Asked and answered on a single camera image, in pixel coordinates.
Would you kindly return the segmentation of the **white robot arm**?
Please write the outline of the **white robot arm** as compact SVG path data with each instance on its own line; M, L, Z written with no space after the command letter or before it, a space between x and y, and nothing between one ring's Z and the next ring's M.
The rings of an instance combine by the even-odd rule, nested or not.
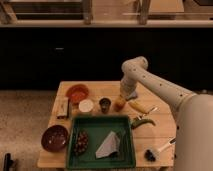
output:
M121 68L125 99L140 83L171 108L177 127L174 171L213 171L213 95L197 94L148 72L143 56L124 61Z

